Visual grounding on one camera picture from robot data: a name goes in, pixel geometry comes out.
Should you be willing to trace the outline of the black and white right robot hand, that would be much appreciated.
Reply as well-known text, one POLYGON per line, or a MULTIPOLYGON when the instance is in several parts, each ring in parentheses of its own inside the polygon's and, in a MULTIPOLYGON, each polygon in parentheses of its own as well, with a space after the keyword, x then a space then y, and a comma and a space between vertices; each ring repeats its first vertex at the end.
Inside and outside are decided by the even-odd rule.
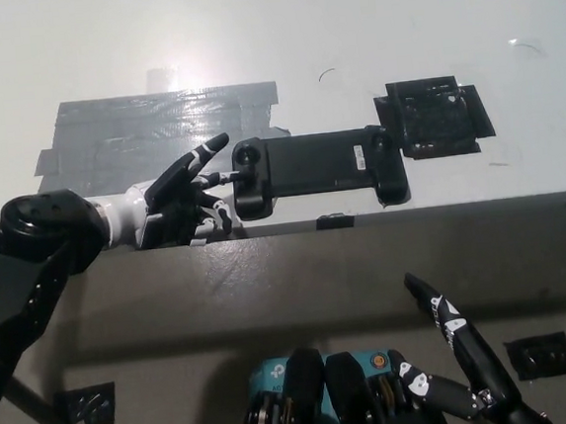
POLYGON ((387 352, 393 374, 404 394, 425 409, 465 421, 492 424, 552 424, 548 416, 524 402, 523 396, 497 354, 467 317, 445 294, 411 273, 404 287, 418 307, 433 320, 468 379, 456 382, 422 370, 404 355, 387 352))

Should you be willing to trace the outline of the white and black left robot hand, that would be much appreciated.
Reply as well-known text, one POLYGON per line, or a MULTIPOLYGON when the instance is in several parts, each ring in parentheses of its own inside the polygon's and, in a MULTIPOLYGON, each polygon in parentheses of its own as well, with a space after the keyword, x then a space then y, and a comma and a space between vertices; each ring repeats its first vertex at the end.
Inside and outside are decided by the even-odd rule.
POLYGON ((238 179, 234 173, 203 174, 202 169, 229 142, 223 132, 203 142, 169 166, 143 193, 145 222, 137 238, 141 250, 205 244, 218 229, 233 228, 230 205, 206 191, 238 179))

